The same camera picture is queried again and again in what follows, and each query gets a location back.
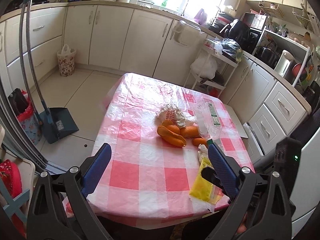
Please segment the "yellow snack wrapper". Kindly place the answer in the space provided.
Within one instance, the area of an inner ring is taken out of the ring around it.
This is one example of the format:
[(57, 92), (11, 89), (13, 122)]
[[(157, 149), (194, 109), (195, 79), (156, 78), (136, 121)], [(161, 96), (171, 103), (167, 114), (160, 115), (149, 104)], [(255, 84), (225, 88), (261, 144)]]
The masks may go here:
[(202, 178), (201, 172), (206, 167), (213, 168), (209, 159), (203, 157), (196, 179), (189, 191), (189, 197), (192, 201), (201, 200), (215, 205), (223, 197), (223, 193), (220, 188)]

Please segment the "kitchen faucet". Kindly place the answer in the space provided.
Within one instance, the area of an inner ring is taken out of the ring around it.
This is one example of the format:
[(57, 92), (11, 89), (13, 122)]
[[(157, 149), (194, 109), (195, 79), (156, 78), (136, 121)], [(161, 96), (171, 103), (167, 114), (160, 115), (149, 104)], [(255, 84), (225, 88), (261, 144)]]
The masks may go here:
[(180, 5), (178, 7), (178, 11), (181, 15), (184, 15), (185, 9), (189, 3), (189, 0), (179, 0)]

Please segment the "small white tissue ball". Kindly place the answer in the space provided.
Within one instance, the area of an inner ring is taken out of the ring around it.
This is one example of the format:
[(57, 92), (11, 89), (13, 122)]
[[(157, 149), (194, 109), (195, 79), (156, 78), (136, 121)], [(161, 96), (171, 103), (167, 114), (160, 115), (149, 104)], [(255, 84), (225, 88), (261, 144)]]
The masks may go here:
[(202, 160), (204, 159), (204, 158), (206, 158), (206, 159), (209, 159), (208, 158), (208, 149), (207, 149), (207, 147), (204, 145), (204, 144), (200, 144), (199, 146), (198, 146), (198, 152), (197, 152), (197, 155), (198, 155), (198, 160), (199, 160), (199, 163), (201, 164), (202, 163)]

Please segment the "orange peel small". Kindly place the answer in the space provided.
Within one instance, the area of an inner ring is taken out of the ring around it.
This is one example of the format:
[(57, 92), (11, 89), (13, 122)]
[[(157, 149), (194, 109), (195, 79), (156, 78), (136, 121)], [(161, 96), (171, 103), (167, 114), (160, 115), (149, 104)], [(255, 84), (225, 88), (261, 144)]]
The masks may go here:
[(207, 143), (206, 139), (204, 139), (204, 138), (193, 138), (192, 144), (196, 147), (198, 147), (200, 145), (204, 145), (204, 146), (208, 147), (208, 143)]

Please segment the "teal dustpan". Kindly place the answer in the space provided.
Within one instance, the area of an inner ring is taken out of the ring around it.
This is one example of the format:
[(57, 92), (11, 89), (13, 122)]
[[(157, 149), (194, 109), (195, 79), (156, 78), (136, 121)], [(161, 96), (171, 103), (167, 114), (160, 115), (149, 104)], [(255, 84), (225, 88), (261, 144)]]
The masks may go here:
[(48, 113), (40, 113), (43, 122), (42, 133), (49, 144), (67, 137), (79, 130), (69, 110), (63, 107), (48, 108)]

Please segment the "orange peel middle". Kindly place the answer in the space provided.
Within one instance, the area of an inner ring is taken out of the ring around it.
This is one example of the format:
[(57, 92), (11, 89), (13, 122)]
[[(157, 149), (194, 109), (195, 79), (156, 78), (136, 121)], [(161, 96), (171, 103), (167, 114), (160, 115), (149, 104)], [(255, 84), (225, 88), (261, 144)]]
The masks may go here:
[(199, 130), (197, 126), (186, 126), (180, 129), (180, 135), (184, 138), (199, 138)]

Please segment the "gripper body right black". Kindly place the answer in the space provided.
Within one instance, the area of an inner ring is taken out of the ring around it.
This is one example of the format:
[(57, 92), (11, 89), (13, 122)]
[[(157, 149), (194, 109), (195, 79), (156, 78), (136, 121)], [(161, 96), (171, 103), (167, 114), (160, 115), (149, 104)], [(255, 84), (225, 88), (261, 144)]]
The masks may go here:
[(291, 197), (299, 169), (302, 143), (285, 137), (276, 148), (254, 163), (254, 168), (264, 174), (277, 171), (284, 183), (288, 198)]

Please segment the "clear plastic bottle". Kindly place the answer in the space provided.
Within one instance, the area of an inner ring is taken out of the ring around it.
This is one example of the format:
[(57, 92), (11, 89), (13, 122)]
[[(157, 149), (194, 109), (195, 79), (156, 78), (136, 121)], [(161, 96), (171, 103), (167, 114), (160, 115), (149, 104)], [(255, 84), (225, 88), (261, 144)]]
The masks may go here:
[(202, 99), (197, 104), (194, 113), (200, 136), (206, 140), (220, 139), (221, 121), (213, 102)]

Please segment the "pink checkered tablecloth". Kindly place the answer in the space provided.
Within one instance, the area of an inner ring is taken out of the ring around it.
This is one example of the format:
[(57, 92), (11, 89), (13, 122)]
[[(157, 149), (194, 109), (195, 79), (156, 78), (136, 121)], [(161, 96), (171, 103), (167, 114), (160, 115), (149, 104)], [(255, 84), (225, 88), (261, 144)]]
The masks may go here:
[(168, 144), (157, 134), (156, 116), (173, 103), (187, 116), (202, 100), (214, 104), (221, 119), (221, 147), (240, 166), (252, 162), (224, 104), (206, 94), (150, 77), (127, 73), (107, 95), (106, 113), (93, 147), (108, 143), (112, 158), (87, 200), (96, 215), (141, 229), (156, 229), (200, 217), (228, 205), (191, 200), (198, 170), (197, 148)]

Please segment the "orange peel large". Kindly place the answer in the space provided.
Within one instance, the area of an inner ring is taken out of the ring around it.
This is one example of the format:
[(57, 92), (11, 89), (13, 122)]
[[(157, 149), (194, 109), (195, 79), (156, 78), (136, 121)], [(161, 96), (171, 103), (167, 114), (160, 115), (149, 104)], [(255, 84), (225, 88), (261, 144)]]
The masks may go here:
[(184, 137), (172, 132), (171, 130), (169, 130), (164, 126), (158, 126), (157, 133), (163, 140), (165, 140), (166, 142), (168, 142), (173, 146), (185, 147), (187, 145), (187, 142), (184, 139)]

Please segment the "white plastic bag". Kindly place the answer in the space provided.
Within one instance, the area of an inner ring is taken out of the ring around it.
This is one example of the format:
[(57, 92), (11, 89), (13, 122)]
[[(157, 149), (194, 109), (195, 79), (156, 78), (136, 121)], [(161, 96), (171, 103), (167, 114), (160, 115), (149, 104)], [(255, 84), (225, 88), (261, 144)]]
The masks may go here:
[(217, 71), (217, 61), (209, 54), (200, 54), (190, 65), (191, 70), (201, 78), (213, 79)]

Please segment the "black bag on shelf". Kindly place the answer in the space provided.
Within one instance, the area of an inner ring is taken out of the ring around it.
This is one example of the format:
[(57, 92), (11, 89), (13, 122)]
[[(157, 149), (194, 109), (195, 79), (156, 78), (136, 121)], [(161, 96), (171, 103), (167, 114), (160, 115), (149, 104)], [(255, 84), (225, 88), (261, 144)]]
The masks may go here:
[(222, 55), (233, 62), (240, 63), (243, 56), (243, 50), (240, 45), (233, 39), (224, 38), (221, 41)]

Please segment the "purple cloth on counter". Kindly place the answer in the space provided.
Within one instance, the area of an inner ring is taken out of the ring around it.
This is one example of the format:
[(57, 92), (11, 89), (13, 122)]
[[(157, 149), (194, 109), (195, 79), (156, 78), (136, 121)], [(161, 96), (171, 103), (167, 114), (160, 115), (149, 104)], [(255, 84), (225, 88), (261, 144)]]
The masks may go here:
[(200, 9), (199, 12), (194, 17), (194, 22), (196, 22), (199, 25), (204, 25), (207, 20), (207, 14), (205, 13), (204, 9)]

